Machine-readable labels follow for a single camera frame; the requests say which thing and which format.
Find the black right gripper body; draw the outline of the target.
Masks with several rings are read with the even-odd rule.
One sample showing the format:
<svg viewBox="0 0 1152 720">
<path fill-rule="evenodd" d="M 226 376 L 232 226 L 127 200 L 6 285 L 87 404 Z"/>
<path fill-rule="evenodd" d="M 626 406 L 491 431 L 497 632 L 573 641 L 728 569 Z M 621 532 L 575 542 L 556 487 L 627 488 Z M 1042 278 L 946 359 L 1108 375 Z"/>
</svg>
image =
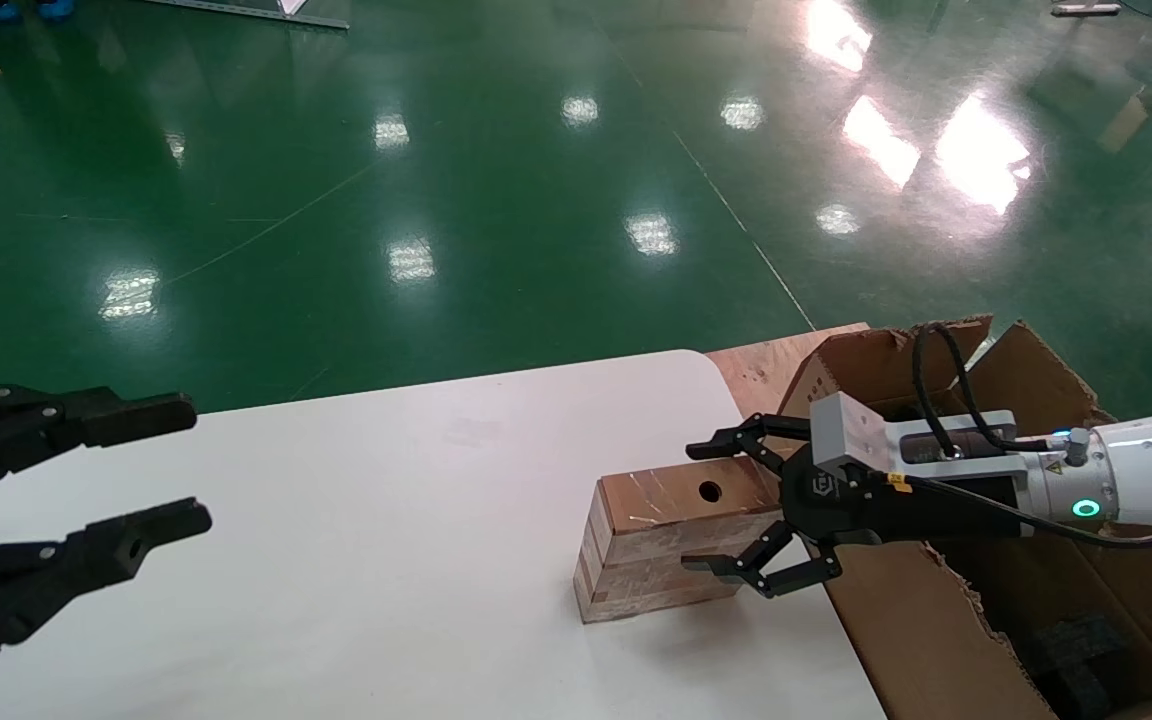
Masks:
<svg viewBox="0 0 1152 720">
<path fill-rule="evenodd" d="M 780 502 L 786 523 L 818 544 L 897 541 L 975 541 L 1018 538 L 1020 520 L 987 509 L 984 501 L 1016 506 L 1009 477 L 958 480 L 973 497 L 933 488 L 902 492 L 877 473 L 850 468 L 846 480 L 814 467 L 809 455 L 794 455 L 780 469 Z"/>
</svg>

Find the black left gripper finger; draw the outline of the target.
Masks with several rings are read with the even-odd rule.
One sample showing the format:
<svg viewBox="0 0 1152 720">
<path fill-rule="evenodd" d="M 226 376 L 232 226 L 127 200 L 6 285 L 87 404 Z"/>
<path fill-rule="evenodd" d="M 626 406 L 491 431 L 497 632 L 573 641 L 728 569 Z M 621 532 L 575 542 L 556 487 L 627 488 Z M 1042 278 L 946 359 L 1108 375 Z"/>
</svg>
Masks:
<svg viewBox="0 0 1152 720">
<path fill-rule="evenodd" d="M 108 387 L 47 393 L 0 386 L 0 480 L 78 447 L 108 448 L 194 429 L 184 393 L 119 397 Z"/>
<path fill-rule="evenodd" d="M 147 553 L 212 528 L 196 498 L 96 521 L 61 541 L 0 544 L 0 651 L 22 644 L 83 594 L 136 578 Z"/>
</svg>

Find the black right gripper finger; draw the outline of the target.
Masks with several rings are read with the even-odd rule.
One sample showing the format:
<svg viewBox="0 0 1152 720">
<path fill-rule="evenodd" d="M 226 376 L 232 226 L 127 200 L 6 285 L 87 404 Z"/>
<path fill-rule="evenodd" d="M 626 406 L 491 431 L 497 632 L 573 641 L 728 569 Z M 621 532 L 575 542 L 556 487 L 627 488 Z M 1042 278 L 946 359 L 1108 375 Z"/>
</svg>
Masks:
<svg viewBox="0 0 1152 720">
<path fill-rule="evenodd" d="M 812 447 L 809 445 L 785 457 L 764 444 L 764 438 L 795 439 L 808 442 L 812 429 L 806 419 L 795 416 L 755 414 L 737 427 L 718 429 L 707 441 L 685 446 L 685 456 L 692 461 L 708 461 L 745 455 L 780 479 L 814 477 Z"/>
<path fill-rule="evenodd" d="M 681 558 L 681 564 L 689 571 L 707 571 L 726 584 L 749 585 L 768 600 L 841 577 L 844 569 L 832 546 L 823 547 L 817 556 L 809 558 L 799 564 L 791 564 L 771 574 L 764 573 L 765 566 L 794 541 L 795 537 L 795 529 L 785 520 L 774 521 L 740 555 L 722 555 L 722 553 L 684 555 Z"/>
</svg>

